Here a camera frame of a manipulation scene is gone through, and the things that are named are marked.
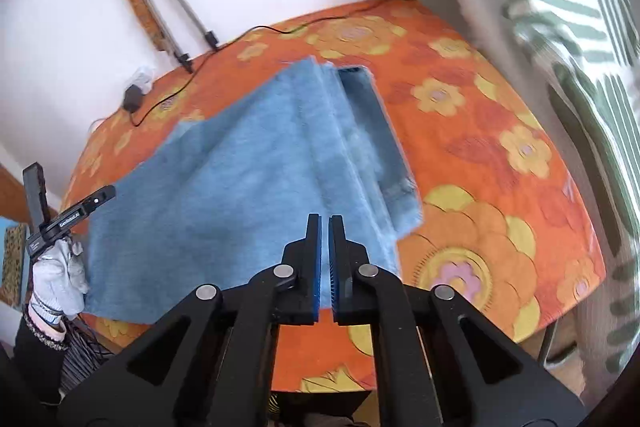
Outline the left white gloved hand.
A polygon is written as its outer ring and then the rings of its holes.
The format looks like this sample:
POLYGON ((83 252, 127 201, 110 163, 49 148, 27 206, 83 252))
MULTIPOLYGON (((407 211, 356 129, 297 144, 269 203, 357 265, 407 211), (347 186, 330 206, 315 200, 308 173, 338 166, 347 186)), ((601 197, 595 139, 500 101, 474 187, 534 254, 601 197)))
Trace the left white gloved hand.
POLYGON ((75 239, 58 239, 32 267, 29 304, 49 324, 74 317, 85 309, 86 279, 82 245, 75 239))

